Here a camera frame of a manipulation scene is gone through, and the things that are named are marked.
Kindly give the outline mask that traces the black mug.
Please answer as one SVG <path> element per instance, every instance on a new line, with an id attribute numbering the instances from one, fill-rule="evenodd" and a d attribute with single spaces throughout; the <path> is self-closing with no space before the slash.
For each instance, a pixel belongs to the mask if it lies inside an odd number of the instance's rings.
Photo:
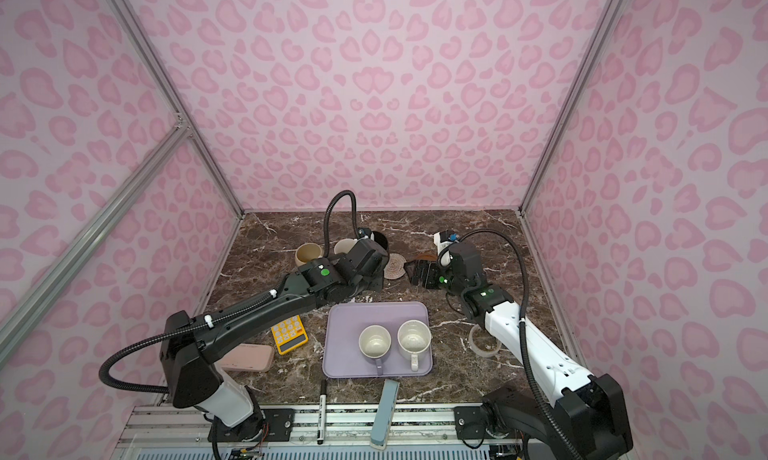
<path id="1" fill-rule="evenodd" d="M 378 245 L 380 245 L 385 251 L 389 251 L 389 241 L 382 232 L 372 231 L 370 238 Z"/>

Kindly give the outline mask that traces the white mug light blue outside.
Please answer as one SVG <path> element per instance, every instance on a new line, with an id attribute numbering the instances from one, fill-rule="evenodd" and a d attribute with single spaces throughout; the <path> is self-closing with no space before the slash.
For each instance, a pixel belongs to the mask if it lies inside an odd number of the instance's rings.
<path id="1" fill-rule="evenodd" d="M 345 239 L 339 240 L 333 248 L 333 253 L 335 255 L 347 254 L 353 249 L 356 243 L 357 243 L 357 239 L 352 239 L 352 238 L 345 238 Z"/>

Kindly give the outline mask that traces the beige glazed ceramic mug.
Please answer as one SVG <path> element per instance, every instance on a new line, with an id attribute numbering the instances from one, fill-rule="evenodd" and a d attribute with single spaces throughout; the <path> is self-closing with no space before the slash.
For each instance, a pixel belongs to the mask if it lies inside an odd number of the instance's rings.
<path id="1" fill-rule="evenodd" d="M 294 254 L 294 261 L 297 267 L 301 267 L 313 260 L 322 258 L 324 250 L 321 245 L 316 243 L 304 243 L 300 245 Z"/>

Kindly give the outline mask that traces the multicolour woven coaster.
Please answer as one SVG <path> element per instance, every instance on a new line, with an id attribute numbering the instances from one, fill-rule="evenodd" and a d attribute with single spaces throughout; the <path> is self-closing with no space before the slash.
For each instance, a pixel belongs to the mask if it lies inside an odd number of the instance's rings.
<path id="1" fill-rule="evenodd" d="M 405 258 L 396 253 L 389 255 L 389 261 L 384 269 L 384 278 L 387 280 L 397 280 L 406 275 Z"/>

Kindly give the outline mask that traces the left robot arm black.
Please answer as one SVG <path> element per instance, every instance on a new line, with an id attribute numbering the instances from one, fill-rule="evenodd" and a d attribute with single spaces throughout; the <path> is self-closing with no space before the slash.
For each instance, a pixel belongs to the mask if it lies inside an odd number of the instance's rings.
<path id="1" fill-rule="evenodd" d="M 176 408 L 196 408 L 229 429 L 262 429 L 264 417 L 247 387 L 217 365 L 255 335 L 293 316 L 347 302 L 382 289 L 389 254 L 370 239 L 335 259 L 312 260 L 287 274 L 279 285 L 234 306 L 206 315 L 171 315 L 164 332 L 176 336 L 161 344 L 160 360 Z"/>

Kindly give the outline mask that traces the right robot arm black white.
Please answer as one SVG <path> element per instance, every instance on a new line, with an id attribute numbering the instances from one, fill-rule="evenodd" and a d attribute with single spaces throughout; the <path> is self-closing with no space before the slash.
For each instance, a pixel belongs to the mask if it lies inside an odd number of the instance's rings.
<path id="1" fill-rule="evenodd" d="M 474 245 L 444 243 L 435 260 L 404 269 L 412 284 L 457 298 L 463 315 L 521 363 L 530 391 L 501 387 L 485 395 L 486 430 L 537 439 L 558 459 L 618 459 L 633 449 L 621 385 L 593 374 L 542 333 L 528 318 L 526 298 L 516 301 L 487 279 Z"/>

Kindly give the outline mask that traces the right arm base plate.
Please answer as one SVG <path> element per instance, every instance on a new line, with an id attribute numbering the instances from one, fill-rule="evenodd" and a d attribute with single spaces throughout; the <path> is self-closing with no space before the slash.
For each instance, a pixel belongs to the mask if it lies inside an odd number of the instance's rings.
<path id="1" fill-rule="evenodd" d="M 455 433 L 459 440 L 521 440 L 526 436 L 523 431 L 502 426 L 501 421 L 495 419 L 483 406 L 456 406 L 453 408 L 453 417 Z"/>

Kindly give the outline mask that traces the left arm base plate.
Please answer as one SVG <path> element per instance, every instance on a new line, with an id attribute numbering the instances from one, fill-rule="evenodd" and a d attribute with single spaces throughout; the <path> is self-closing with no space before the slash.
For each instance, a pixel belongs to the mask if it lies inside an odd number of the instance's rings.
<path id="1" fill-rule="evenodd" d="M 234 427 L 226 426 L 214 417 L 207 436 L 210 443 L 287 442 L 293 429 L 295 411 L 266 409 L 249 416 Z"/>

